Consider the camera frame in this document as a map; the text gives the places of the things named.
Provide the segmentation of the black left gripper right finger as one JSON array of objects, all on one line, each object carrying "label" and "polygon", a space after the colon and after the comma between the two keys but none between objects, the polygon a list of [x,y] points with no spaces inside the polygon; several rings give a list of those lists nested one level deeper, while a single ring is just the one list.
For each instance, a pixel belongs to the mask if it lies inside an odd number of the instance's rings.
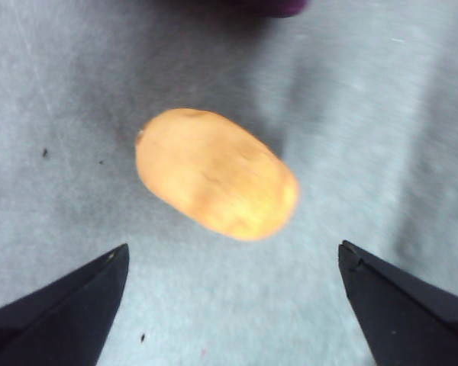
[{"label": "black left gripper right finger", "polygon": [[458,365],[458,296],[349,241],[338,265],[377,365]]}]

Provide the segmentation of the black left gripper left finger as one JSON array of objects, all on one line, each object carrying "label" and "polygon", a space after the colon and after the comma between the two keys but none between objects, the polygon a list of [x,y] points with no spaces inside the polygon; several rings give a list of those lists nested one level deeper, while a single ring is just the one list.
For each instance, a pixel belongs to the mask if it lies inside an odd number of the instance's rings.
[{"label": "black left gripper left finger", "polygon": [[122,244],[0,307],[0,365],[95,365],[127,280]]}]

